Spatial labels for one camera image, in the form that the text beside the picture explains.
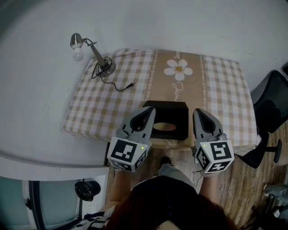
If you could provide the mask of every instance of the table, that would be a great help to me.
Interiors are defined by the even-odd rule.
[[[63,130],[73,135],[110,141],[124,117],[146,100],[184,101],[189,108],[189,137],[185,141],[152,139],[153,147],[189,150],[194,145],[195,108],[212,113],[222,124],[234,153],[245,155],[257,143],[253,104],[238,62],[166,50],[121,49],[109,55],[115,72],[104,80],[91,79],[90,60],[68,109]]]

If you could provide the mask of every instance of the dark hair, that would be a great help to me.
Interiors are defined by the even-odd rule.
[[[162,204],[156,194],[146,194],[132,191],[130,195],[115,207],[105,230],[155,230],[162,223]],[[193,196],[187,201],[189,218],[187,221],[191,229],[218,228],[221,230],[238,230],[239,228],[224,213],[223,209],[202,195]]]

